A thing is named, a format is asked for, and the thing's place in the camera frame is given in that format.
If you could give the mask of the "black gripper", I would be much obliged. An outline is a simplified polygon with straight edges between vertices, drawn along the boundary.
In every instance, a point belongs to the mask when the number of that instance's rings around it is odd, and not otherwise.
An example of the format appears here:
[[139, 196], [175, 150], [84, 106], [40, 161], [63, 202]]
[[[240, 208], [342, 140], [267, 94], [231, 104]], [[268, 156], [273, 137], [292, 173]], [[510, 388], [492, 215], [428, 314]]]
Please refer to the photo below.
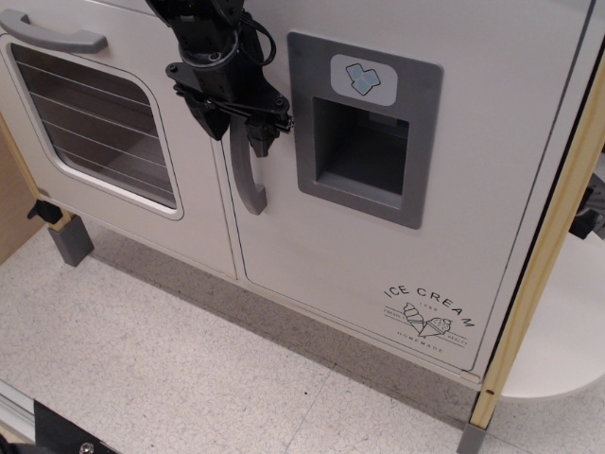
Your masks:
[[214, 140], [221, 140], [233, 116], [245, 120], [248, 140], [258, 158], [293, 120], [289, 101], [265, 79], [265, 56], [258, 35], [242, 32], [233, 46], [210, 53], [181, 52], [166, 75], [190, 113]]

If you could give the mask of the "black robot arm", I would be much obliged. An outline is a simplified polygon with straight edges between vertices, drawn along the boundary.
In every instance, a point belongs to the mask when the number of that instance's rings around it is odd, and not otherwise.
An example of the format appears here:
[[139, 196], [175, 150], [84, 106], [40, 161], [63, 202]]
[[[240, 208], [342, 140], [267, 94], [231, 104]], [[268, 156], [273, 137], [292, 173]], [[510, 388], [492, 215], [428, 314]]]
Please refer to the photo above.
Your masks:
[[293, 118], [289, 101], [265, 78], [276, 43], [244, 9], [242, 1], [149, 1], [154, 14], [174, 32], [181, 57], [166, 67], [173, 89], [215, 140], [231, 120], [244, 121], [257, 157], [266, 157]]

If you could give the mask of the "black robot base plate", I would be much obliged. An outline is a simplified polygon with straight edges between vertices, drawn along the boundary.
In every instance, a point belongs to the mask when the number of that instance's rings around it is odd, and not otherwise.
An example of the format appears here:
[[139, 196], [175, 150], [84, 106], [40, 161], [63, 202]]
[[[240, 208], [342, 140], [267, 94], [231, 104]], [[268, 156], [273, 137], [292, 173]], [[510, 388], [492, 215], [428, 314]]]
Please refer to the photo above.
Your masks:
[[46, 405], [34, 401], [35, 443], [10, 443], [1, 436], [1, 452], [11, 454], [116, 454], [91, 433], [65, 419]]

